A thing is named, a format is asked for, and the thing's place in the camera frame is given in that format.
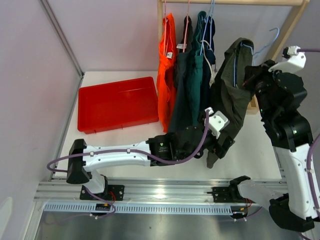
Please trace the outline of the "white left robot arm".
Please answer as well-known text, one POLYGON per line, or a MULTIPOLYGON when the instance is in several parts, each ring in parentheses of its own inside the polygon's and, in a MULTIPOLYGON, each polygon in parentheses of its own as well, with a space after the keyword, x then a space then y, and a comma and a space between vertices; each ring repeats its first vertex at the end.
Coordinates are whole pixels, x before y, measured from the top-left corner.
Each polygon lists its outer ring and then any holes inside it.
POLYGON ((98 173, 99 169, 172 166, 179 161, 199 159, 204 150, 217 153, 219 158, 223 158, 234 142, 230 136, 219 142, 213 131, 204 126, 189 126, 184 130, 118 147, 96 147, 87 145, 84 139, 76 139, 69 151, 66 182, 82 185, 97 200, 103 200, 109 193, 108 180, 98 173))

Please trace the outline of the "olive green shorts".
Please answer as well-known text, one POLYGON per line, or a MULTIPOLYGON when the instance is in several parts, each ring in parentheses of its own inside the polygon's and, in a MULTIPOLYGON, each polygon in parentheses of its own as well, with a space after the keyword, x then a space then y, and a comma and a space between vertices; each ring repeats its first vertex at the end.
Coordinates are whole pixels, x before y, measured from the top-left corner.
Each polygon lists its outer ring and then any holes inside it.
POLYGON ((253 98, 254 93, 243 87, 245 68, 253 63, 253 50, 254 43, 250 39, 240 37, 235 40, 224 52, 224 60, 210 87, 210 106, 229 120, 218 139, 221 146, 238 135, 253 98))

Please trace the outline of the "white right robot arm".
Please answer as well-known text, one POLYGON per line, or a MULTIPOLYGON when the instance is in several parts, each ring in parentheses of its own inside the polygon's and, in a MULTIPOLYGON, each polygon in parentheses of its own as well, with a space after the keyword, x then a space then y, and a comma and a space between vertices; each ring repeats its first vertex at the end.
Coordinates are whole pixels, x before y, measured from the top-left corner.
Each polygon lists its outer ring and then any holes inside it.
POLYGON ((259 66, 247 66, 243 87, 257 98, 288 192, 276 192, 241 176, 230 182, 228 196, 234 202, 249 199, 268 210, 278 227, 304 233, 320 219, 320 191, 312 161, 315 141, 308 120, 298 112, 307 90, 301 77, 284 70, 272 72, 274 65, 269 60, 259 66))

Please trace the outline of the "light blue wire hanger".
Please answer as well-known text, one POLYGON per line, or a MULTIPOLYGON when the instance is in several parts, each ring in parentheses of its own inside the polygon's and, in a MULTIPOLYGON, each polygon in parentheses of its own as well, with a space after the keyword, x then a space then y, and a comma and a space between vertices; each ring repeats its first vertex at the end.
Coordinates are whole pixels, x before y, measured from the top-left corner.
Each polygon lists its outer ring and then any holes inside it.
POLYGON ((265 44, 263 47, 261 47, 259 50, 254 51, 254 48, 251 45, 248 45, 244 43, 243 41, 240 42, 240 47, 245 47, 250 50, 250 53, 252 55, 251 64, 255 66, 255 59, 259 57, 259 55, 268 47, 270 47, 279 37, 280 34, 280 28, 274 27, 269 30, 269 32, 275 32, 275 35, 271 41, 269 41, 267 44, 265 44))

